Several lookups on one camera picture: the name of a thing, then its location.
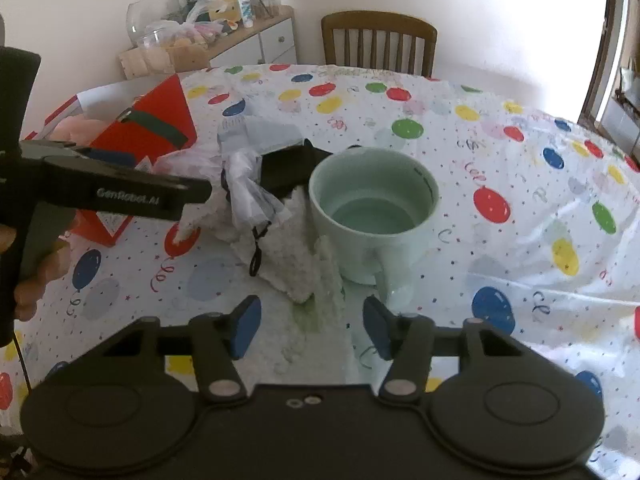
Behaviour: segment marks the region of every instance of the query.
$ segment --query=tablecloth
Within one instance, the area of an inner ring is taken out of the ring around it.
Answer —
[[[607,415],[590,466],[604,478],[640,475],[640,170],[628,156],[513,100],[394,72],[236,66],[197,72],[182,86],[200,140],[253,114],[296,124],[331,152],[361,144],[418,158],[441,202],[406,311],[444,326],[481,317],[584,380]],[[139,316],[183,323],[228,312],[247,294],[263,304],[257,338],[237,363],[249,384],[380,382],[388,364],[359,316],[372,288],[347,282],[346,312],[327,320],[313,300],[293,305],[250,278],[211,234],[174,244],[175,231],[136,219],[113,248],[70,237],[72,271],[49,285],[34,320],[17,323],[34,383]],[[188,358],[168,358],[167,369],[193,381]],[[19,428],[27,391],[12,346],[0,371],[2,423]],[[435,359],[427,390],[455,372],[454,358]]]

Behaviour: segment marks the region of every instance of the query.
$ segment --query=white mug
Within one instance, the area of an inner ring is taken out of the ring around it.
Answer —
[[[411,266],[434,233],[428,221],[438,185],[414,158],[384,148],[350,148],[323,160],[309,179],[311,211],[328,237],[340,273],[375,284],[389,308],[414,296]]]

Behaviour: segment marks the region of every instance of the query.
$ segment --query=finger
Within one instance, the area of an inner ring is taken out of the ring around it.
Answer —
[[[30,303],[27,305],[16,305],[14,317],[18,321],[28,321],[36,315],[37,307],[38,306],[35,303]]]
[[[44,257],[38,266],[38,278],[42,283],[62,278],[71,265],[71,247],[60,238],[53,244],[53,252]]]
[[[36,303],[44,296],[44,283],[38,278],[30,278],[18,283],[15,287],[14,298],[18,305]]]
[[[15,229],[0,224],[0,253],[4,253],[15,240]]]

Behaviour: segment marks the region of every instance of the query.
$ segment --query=green dot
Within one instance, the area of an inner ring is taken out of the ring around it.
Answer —
[[[398,119],[391,125],[391,130],[403,139],[417,139],[424,133],[424,128],[413,119]]]
[[[382,94],[386,90],[386,85],[384,83],[367,83],[364,88],[374,94]]]
[[[479,88],[473,88],[472,86],[460,85],[460,87],[465,91],[472,94],[481,94],[482,90]]]
[[[606,207],[600,202],[596,202],[591,207],[591,210],[593,211],[593,217],[604,232],[610,235],[616,232],[616,221]]]

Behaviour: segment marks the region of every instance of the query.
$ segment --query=wooden chair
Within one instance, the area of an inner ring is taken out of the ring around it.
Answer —
[[[376,10],[345,10],[328,14],[322,19],[322,42],[324,43],[324,60],[327,64],[336,64],[334,30],[344,30],[344,65],[350,66],[351,62],[351,38],[349,30],[358,31],[357,66],[364,67],[364,30],[371,30],[371,51],[368,68],[378,68],[378,31],[386,32],[385,47],[383,53],[382,68],[389,70],[391,33],[398,33],[398,48],[396,49],[396,65],[391,70],[402,72],[403,37],[411,37],[409,49],[408,72],[414,73],[415,69],[415,40],[424,40],[424,53],[422,54],[422,71],[424,77],[431,77],[433,57],[436,50],[438,31],[429,23],[396,14],[395,12],[379,12]]]

